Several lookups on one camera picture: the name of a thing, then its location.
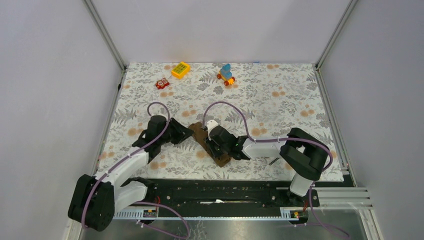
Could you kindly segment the brown cloth napkin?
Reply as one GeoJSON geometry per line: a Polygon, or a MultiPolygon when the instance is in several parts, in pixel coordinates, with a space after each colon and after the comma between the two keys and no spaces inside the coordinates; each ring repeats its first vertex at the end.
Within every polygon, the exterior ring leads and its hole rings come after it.
{"type": "Polygon", "coordinates": [[[206,139],[208,138],[207,130],[202,128],[201,122],[192,123],[189,125],[189,129],[193,131],[192,137],[196,142],[198,142],[202,148],[207,152],[207,154],[214,160],[214,162],[220,167],[224,167],[228,164],[232,158],[228,154],[223,154],[220,157],[213,156],[209,146],[206,144],[206,139]]]}

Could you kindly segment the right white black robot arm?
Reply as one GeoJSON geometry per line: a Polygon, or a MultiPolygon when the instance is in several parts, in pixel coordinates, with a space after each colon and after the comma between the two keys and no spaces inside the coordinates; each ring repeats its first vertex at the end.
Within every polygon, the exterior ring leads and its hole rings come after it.
{"type": "Polygon", "coordinates": [[[235,136],[220,125],[205,126],[203,129],[207,132],[204,139],[206,148],[214,158],[284,159],[295,171],[286,193],[287,201],[293,206],[299,206],[307,199],[310,187],[320,179],[325,164],[333,159],[326,145],[297,127],[292,128],[286,138],[276,139],[235,136]]]}

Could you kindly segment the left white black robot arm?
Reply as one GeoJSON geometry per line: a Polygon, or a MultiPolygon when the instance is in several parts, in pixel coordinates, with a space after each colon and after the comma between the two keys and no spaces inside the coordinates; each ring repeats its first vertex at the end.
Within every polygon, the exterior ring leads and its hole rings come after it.
{"type": "Polygon", "coordinates": [[[156,183],[132,175],[159,155],[162,145],[178,145],[193,134],[193,130],[172,117],[151,116],[147,128],[123,160],[101,173],[84,174],[77,180],[67,216],[84,227],[101,232],[124,208],[136,202],[144,206],[156,203],[156,183]]]}

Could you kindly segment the floral tablecloth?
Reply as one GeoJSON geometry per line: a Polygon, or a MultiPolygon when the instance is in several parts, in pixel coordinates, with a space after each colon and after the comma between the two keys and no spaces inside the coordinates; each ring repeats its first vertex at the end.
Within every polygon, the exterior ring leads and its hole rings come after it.
{"type": "MultiPolygon", "coordinates": [[[[174,63],[131,63],[122,83],[113,119],[97,164],[104,171],[122,159],[147,128],[150,116],[170,112],[184,126],[215,120],[230,133],[250,133],[256,139],[285,137],[300,128],[325,145],[332,165],[321,175],[326,182],[341,182],[329,119],[312,64],[232,63],[235,83],[225,86],[217,78],[220,63],[192,63],[182,79],[171,74],[174,63]],[[169,86],[157,89],[158,80],[169,86]]],[[[289,181],[294,170],[283,159],[231,160],[219,167],[192,138],[178,145],[165,144],[159,155],[135,172],[143,178],[200,180],[289,181]]]]}

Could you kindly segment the red toy block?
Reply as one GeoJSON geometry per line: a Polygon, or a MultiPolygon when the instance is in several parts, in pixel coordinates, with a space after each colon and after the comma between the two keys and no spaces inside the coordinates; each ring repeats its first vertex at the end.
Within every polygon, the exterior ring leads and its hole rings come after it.
{"type": "Polygon", "coordinates": [[[155,83],[155,86],[158,90],[162,90],[170,85],[169,81],[163,77],[155,83]]]}

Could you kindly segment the yellow toy block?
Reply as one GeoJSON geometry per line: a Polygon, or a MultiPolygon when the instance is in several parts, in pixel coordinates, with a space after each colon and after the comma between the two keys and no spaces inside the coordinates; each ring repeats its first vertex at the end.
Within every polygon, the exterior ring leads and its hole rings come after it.
{"type": "Polygon", "coordinates": [[[184,61],[181,61],[171,70],[171,75],[180,80],[190,71],[190,69],[190,65],[184,61]]]}

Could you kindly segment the blue orange toy car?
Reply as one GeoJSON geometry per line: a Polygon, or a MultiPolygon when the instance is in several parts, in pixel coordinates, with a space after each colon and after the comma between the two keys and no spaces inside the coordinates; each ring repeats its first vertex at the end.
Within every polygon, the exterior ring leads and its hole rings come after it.
{"type": "Polygon", "coordinates": [[[229,63],[221,67],[216,77],[219,80],[223,80],[225,86],[233,85],[236,81],[231,72],[231,65],[229,63]]]}

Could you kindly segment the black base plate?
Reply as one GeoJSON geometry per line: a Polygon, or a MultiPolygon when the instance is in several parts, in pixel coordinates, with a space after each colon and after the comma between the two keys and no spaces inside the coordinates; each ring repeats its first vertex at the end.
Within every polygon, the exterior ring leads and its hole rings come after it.
{"type": "Polygon", "coordinates": [[[188,218],[280,217],[280,209],[321,207],[319,188],[353,188],[353,182],[317,182],[312,196],[289,192],[289,181],[153,179],[147,196],[133,207],[151,208],[159,218],[178,212],[188,218]]]}

